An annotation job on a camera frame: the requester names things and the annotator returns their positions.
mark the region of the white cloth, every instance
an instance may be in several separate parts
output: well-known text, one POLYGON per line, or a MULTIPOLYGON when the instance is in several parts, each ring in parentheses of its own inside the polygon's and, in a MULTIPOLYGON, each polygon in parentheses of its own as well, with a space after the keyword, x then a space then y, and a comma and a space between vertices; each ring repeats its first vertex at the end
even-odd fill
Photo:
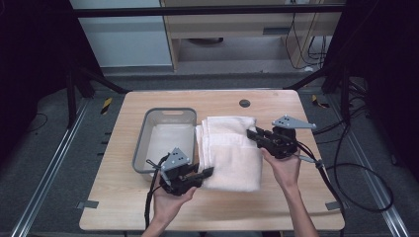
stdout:
POLYGON ((260 189, 262 153, 246 129, 256 131, 250 117, 208 117, 197 125, 200 169, 214 167, 204 189, 254 192, 260 189))

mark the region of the human hand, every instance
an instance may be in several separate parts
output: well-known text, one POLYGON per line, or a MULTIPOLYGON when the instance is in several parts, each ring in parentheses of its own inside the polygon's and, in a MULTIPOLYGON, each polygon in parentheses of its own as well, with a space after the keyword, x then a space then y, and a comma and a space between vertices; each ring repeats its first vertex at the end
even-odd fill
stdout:
POLYGON ((272 166, 275 180, 283 190, 290 188, 297 188, 297 180, 299 175, 299 166, 301 160, 299 159, 300 150, 287 158, 277 159, 265 148, 261 148, 264 159, 272 166))
MULTIPOLYGON (((156 189, 159 184, 160 172, 157 174, 154 189, 156 189)), ((182 205, 192 199, 196 190, 197 187, 192 187, 182 196, 167 194, 166 191, 164 191, 162 188, 155 190, 153 194, 153 219, 151 220, 150 225, 142 234, 142 236, 159 236, 179 213, 182 205)))

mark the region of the metal tray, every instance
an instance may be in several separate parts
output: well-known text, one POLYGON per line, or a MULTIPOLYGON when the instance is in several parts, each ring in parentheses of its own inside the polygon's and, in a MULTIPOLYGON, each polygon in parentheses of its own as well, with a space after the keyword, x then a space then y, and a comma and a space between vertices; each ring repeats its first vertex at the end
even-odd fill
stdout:
POLYGON ((158 164, 160 159, 181 149, 191 161, 195 153, 197 113, 190 108, 155 108, 145 114, 132 159, 133 169, 147 181, 154 169, 146 160, 158 164))

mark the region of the wooden table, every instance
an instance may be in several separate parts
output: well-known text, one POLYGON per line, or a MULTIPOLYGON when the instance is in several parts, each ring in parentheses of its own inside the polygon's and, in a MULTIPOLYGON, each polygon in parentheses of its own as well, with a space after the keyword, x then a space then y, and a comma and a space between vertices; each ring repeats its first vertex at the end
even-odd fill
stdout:
MULTIPOLYGON (((198 123, 211 116, 246 116, 256 125, 271 129, 283 115, 307 120, 296 91, 153 91, 126 95, 89 200, 97 208, 85 208, 80 220, 84 230, 143 230, 144 207, 150 183, 136 173, 132 158, 145 113, 152 108, 193 108, 198 123), (239 106, 249 100, 248 108, 239 106)), ((320 157, 310 129, 298 129, 297 139, 320 157)), ((289 209, 274 179, 270 165, 263 162, 261 191, 217 192, 198 189, 180 210, 167 230, 292 230, 289 209)), ((313 164, 302 162, 299 187, 307 210, 319 230, 344 226, 340 210, 327 210, 334 201, 313 164)))

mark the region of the hand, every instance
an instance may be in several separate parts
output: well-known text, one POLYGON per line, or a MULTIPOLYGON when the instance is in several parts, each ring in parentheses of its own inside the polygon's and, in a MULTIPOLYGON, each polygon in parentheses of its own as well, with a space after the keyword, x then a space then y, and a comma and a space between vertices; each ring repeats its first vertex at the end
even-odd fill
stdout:
POLYGON ((287 158, 277 159, 265 148, 261 148, 264 159, 272 166, 274 176, 283 190, 297 187, 299 166, 301 160, 298 158, 300 150, 287 158))
MULTIPOLYGON (((156 186, 160 184, 160 172, 156 177, 156 186)), ((172 222, 181 209, 182 205, 191 200, 197 187, 190 188, 182 196, 167 194, 162 188, 158 188, 154 194, 154 215, 148 228, 142 234, 143 237, 159 236, 172 222)))
POLYGON ((308 215, 297 184, 301 164, 298 157, 300 150, 285 159, 275 158, 265 148, 261 148, 261 151, 265 160, 272 166, 275 179, 284 192, 289 205, 295 236, 318 237, 317 230, 308 215))

